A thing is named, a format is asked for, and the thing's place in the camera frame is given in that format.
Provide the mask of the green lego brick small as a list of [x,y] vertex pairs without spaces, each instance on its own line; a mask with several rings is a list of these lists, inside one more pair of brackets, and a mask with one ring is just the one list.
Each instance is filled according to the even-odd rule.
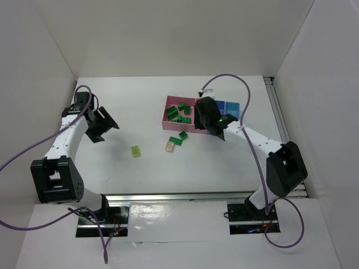
[[189,117],[183,117],[182,118],[182,123],[191,124],[192,120]]

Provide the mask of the green long lego brick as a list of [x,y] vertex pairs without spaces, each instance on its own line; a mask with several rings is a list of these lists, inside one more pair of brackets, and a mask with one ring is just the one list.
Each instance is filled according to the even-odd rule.
[[177,116],[178,116],[178,111],[175,111],[175,112],[173,112],[173,113],[167,114],[167,119],[168,119],[169,121],[172,121],[172,120],[174,120],[175,118],[177,118]]

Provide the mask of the lime lego brick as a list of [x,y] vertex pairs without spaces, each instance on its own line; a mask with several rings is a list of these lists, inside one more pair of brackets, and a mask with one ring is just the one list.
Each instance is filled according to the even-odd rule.
[[132,146],[131,151],[132,151],[132,156],[133,157],[140,157],[141,156],[140,148],[138,146]]

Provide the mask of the tan lego brick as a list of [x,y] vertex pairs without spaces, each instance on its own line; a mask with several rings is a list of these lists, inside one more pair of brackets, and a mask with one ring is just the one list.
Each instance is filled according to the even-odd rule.
[[174,148],[174,142],[168,141],[165,147],[166,152],[172,152]]

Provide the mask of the large pink container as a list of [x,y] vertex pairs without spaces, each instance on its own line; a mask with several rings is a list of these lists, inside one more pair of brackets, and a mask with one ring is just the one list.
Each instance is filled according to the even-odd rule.
[[162,119],[162,128],[169,131],[195,133],[195,98],[168,95]]

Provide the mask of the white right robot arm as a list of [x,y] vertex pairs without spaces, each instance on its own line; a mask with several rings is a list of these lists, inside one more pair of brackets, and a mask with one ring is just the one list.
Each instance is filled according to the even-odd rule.
[[297,144],[272,140],[243,124],[242,119],[222,114],[209,96],[196,101],[195,128],[206,129],[212,136],[253,154],[261,186],[245,200],[250,214],[268,212],[269,205],[286,197],[302,183],[308,172]]

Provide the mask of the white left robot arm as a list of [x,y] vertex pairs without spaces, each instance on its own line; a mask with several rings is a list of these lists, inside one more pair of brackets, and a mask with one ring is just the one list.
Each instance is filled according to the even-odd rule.
[[102,134],[119,129],[104,107],[92,108],[81,117],[84,105],[71,105],[62,112],[61,130],[49,151],[30,165],[38,199],[41,203],[73,204],[91,209],[103,222],[111,214],[105,195],[85,188],[75,165],[75,157],[84,135],[92,143],[104,141]]

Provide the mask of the green lego near containers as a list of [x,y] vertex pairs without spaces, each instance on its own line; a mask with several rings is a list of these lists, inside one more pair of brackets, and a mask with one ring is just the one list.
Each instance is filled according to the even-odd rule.
[[185,140],[188,137],[188,134],[185,131],[182,131],[182,132],[179,133],[179,137],[182,140]]

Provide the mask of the purple blue container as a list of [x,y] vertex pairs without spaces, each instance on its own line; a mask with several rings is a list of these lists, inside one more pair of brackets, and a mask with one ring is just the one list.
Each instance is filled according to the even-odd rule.
[[224,116],[224,102],[211,99],[209,113],[210,122],[206,127],[207,130],[213,136],[222,136],[223,130],[226,127]]

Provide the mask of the small pink container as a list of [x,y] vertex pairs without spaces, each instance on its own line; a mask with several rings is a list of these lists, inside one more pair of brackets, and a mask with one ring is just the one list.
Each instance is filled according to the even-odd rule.
[[194,125],[196,130],[205,130],[210,122],[210,97],[198,99],[194,106]]

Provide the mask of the aluminium rail front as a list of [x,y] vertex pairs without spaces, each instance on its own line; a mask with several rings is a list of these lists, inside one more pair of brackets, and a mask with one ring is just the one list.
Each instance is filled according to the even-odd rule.
[[215,201],[244,200],[251,192],[203,192],[203,193],[172,193],[172,194],[108,194],[110,204],[131,202],[179,202],[179,201]]

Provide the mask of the aluminium rail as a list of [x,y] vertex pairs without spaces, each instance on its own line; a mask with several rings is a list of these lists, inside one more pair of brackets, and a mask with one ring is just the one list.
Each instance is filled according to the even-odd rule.
[[251,192],[203,192],[203,193],[172,193],[172,194],[108,194],[110,204],[131,202],[179,202],[179,201],[215,201],[244,200]]
[[287,143],[290,140],[288,129],[284,120],[284,116],[280,107],[277,93],[273,85],[273,77],[263,77],[264,84],[268,93],[270,104],[274,113],[274,118],[277,123],[280,138],[283,143]]

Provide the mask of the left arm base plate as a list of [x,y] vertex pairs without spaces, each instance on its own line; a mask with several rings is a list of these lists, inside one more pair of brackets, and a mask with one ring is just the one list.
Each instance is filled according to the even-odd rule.
[[[98,216],[99,224],[103,237],[127,237],[128,218],[130,213],[129,205],[109,207],[106,217]],[[76,213],[79,217],[76,228],[77,238],[97,238],[100,237],[95,219],[88,213],[81,211]]]

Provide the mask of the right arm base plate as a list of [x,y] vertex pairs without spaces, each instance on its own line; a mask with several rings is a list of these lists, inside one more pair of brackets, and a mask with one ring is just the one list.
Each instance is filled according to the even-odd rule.
[[270,207],[269,214],[264,210],[249,213],[244,203],[227,204],[227,211],[223,216],[229,221],[230,235],[279,233],[280,226],[275,206]]

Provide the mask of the aluminium rail right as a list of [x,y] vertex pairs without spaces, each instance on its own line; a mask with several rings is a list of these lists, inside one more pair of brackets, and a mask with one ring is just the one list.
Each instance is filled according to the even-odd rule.
[[273,85],[273,77],[263,77],[264,84],[268,93],[270,104],[274,113],[274,118],[277,123],[280,138],[283,143],[287,143],[290,140],[288,129],[284,120],[284,116],[280,107],[277,93]]

